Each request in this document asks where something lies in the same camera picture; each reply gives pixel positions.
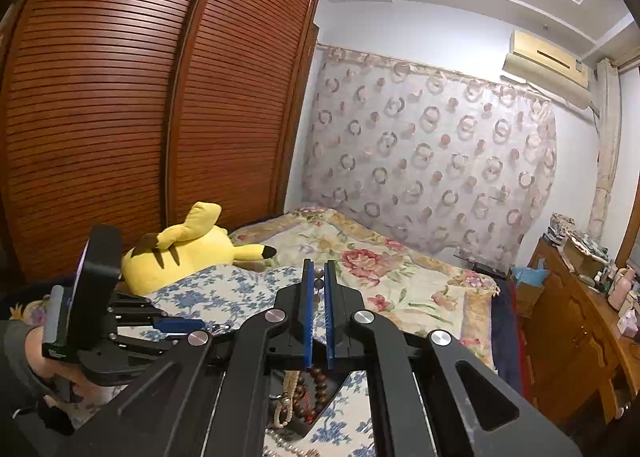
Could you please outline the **person left hand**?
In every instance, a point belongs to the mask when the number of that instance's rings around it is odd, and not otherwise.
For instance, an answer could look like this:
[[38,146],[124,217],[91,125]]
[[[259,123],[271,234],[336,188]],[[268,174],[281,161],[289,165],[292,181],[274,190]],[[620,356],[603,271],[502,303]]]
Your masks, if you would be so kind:
[[64,380],[70,385],[73,395],[86,404],[104,405],[114,397],[115,388],[100,387],[90,381],[76,364],[65,363],[57,359],[47,359],[42,355],[43,328],[32,329],[25,339],[26,361],[34,374],[46,381],[55,383]]

